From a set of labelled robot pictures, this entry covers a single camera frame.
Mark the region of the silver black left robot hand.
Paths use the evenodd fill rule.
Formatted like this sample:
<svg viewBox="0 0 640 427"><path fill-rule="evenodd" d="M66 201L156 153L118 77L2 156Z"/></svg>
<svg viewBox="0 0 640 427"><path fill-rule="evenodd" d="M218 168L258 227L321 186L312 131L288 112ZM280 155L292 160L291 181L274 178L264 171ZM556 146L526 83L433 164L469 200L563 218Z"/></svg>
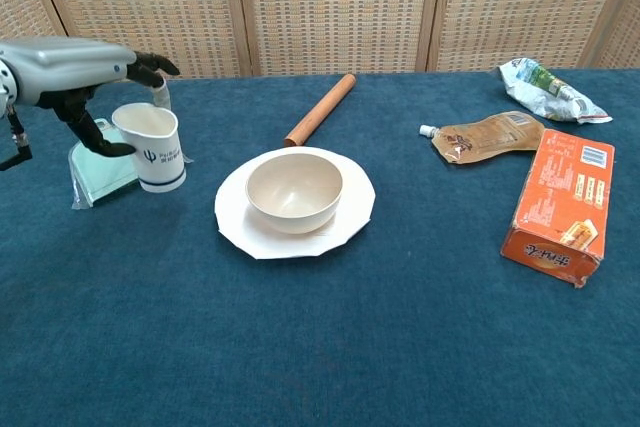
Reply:
<svg viewBox="0 0 640 427"><path fill-rule="evenodd" d="M123 79L158 89L179 68L168 58L127 46L83 37L27 36L1 41L1 115L8 119L17 154L1 163L3 171L32 158L15 107L51 109L90 151L107 158L130 155L135 148L103 137L86 103L98 87Z"/></svg>

